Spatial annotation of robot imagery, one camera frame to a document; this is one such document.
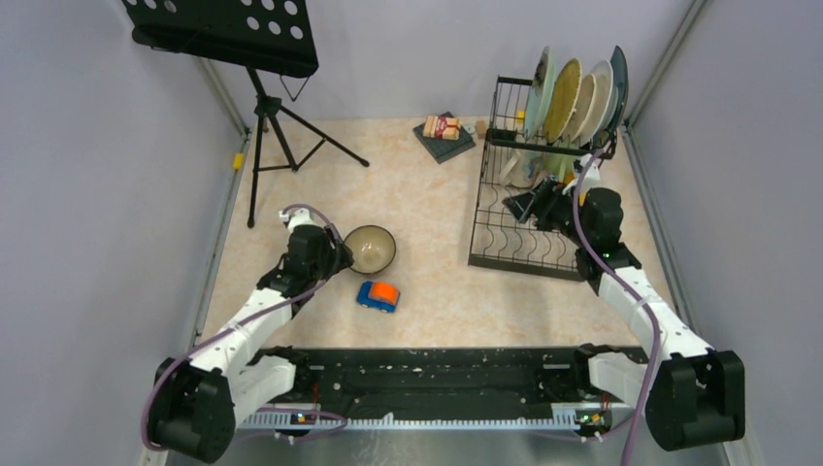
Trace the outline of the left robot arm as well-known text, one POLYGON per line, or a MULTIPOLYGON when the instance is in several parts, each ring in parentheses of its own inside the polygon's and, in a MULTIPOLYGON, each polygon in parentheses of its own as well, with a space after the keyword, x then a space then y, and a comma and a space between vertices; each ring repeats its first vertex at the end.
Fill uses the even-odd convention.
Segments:
POLYGON ((144 446, 217 461, 238 426, 270 400, 305 398, 311 375, 261 349, 337 273, 351 253, 332 224, 290 222, 287 250, 240 310, 211 338, 156 372, 141 415, 144 446))

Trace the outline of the yellow-rimmed patterned plate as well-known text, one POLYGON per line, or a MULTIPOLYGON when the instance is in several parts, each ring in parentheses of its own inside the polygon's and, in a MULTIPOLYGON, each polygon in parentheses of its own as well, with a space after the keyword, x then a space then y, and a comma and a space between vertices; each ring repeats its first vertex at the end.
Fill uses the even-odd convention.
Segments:
POLYGON ((582 66, 578 58, 570 59, 558 74, 552 92, 543 130, 548 144, 554 144, 569 124, 576 108, 582 66))

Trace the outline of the cream floral ceramic plate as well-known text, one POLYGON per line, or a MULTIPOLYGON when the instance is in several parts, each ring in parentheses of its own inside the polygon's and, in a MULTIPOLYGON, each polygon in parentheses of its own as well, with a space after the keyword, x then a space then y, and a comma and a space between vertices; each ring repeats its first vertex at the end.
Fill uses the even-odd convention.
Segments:
POLYGON ((578 147, 582 127, 588 119, 590 109, 596 98, 597 78, 593 74, 583 77, 577 95, 573 113, 561 133, 561 144, 564 147, 578 147))

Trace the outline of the teal square plate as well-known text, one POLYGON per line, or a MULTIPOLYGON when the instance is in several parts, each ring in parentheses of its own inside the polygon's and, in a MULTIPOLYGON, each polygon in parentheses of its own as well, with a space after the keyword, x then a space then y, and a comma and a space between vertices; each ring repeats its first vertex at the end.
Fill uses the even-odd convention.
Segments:
POLYGON ((622 47, 614 47, 609 62, 612 67, 612 93, 606 118, 594 139, 599 148, 604 147, 615 134, 623 118, 629 92, 628 63, 622 47))

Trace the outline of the beige mug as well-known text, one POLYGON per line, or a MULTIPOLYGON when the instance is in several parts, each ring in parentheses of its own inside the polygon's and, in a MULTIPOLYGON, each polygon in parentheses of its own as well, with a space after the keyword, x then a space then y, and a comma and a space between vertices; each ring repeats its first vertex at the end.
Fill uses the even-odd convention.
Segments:
POLYGON ((500 171, 498 184, 515 188, 530 188, 543 169, 543 154, 536 150, 511 149, 500 171))

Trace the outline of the blue orange toy car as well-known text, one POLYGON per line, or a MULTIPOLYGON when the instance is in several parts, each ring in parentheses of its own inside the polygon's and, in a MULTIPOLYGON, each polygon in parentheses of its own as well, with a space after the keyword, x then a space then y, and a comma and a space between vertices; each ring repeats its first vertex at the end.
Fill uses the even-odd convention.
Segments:
POLYGON ((359 288, 356 302, 365 308, 394 314, 400 297, 400 290, 391 283, 365 281, 359 288))

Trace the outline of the brown speckled cream bowl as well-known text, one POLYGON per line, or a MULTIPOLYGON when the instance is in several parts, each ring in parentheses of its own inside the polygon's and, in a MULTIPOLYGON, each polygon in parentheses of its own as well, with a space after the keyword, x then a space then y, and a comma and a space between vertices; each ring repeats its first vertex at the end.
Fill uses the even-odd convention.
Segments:
POLYGON ((362 225, 352 230, 344 244, 351 251, 350 269, 361 275, 375 275, 385 270, 394 260, 397 244, 394 236, 384 227, 362 225))

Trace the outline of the black wire dish rack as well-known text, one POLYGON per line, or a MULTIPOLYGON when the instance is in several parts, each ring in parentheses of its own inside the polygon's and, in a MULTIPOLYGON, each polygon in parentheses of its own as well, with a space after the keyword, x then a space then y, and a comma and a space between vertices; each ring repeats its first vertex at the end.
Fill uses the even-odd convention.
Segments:
POLYGON ((482 139, 477 198, 468 264, 480 268, 579 282, 576 245, 555 231, 536 229, 532 221, 520 223, 504 200, 523 193, 523 188, 504 185, 502 171, 517 151, 560 155, 572 161, 587 148, 549 145, 540 133, 532 143, 523 136, 524 119, 532 81, 500 76, 492 97, 488 129, 482 139))

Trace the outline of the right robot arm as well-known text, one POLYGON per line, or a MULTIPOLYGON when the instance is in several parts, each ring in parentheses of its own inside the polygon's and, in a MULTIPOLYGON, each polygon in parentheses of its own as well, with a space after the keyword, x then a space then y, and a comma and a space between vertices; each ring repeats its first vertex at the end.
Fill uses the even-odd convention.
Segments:
POLYGON ((580 275, 624 320, 648 361, 617 349, 583 346, 582 365, 569 374, 572 393, 594 400, 602 392, 642 410, 666 451, 721 444, 745 435, 745 369, 732 350, 717 350, 686 325, 654 289, 640 261, 621 240, 620 195, 544 181, 510 196, 504 206, 519 221, 557 232, 576 247, 580 275))

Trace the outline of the light green round plate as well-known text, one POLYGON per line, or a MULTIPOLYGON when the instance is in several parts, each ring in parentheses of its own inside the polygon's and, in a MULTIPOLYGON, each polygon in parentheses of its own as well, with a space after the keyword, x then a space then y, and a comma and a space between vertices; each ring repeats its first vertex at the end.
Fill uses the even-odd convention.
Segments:
POLYGON ((523 125, 523 136, 526 141, 536 139, 543 127, 543 122, 547 116, 552 98, 555 79, 556 71, 553 49, 546 46, 543 48, 540 60, 536 66, 529 90, 523 125))

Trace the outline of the light green mug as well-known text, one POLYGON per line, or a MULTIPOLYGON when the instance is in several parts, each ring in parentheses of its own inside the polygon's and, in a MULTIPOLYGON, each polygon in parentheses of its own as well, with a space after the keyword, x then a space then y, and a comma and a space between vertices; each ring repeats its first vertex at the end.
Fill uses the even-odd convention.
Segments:
POLYGON ((553 175, 556 179, 562 179, 567 172, 575 172, 575 163, 578 156, 555 152, 545 152, 543 154, 543 170, 553 175))

